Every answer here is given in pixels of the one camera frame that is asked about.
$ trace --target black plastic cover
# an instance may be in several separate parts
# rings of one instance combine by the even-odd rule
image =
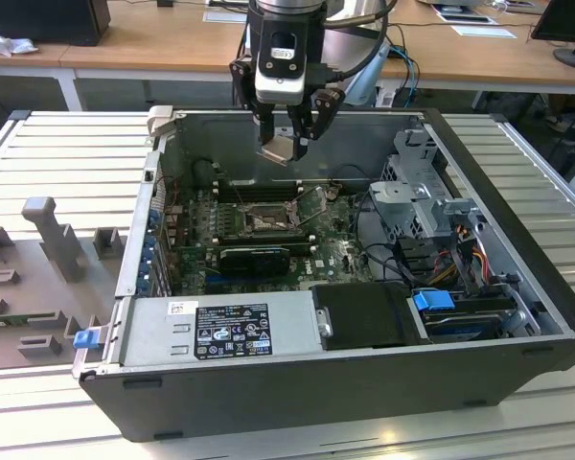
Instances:
[[[313,287],[317,310],[330,315],[333,336],[325,350],[417,345],[408,290],[396,283],[350,283]]]

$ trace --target desk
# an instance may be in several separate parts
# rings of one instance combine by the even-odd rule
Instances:
[[[71,110],[84,103],[75,79],[230,81],[242,24],[202,21],[204,7],[110,1],[111,24],[97,47],[40,44],[28,57],[0,57],[0,75],[56,78]],[[503,24],[534,24],[538,16],[503,14]],[[391,21],[442,23],[429,6],[401,0]],[[409,54],[422,69],[420,87],[575,94],[575,69],[556,61],[553,46],[526,41],[528,26],[509,28],[517,39],[464,37],[447,25],[403,26]],[[400,43],[398,31],[391,31]],[[393,92],[405,76],[401,61],[388,61],[380,86]]]

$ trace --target black device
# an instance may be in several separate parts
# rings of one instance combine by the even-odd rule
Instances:
[[[0,0],[0,35],[95,46],[111,16],[106,0]]]
[[[551,0],[532,37],[536,40],[575,42],[575,0]],[[554,58],[575,67],[575,49],[554,50]]]

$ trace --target barcode label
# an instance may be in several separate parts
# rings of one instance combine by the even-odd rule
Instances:
[[[168,314],[194,314],[198,308],[197,300],[185,302],[169,302]]]

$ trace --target power supply label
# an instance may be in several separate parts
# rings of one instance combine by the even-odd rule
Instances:
[[[195,311],[198,359],[272,355],[267,304],[200,307]]]

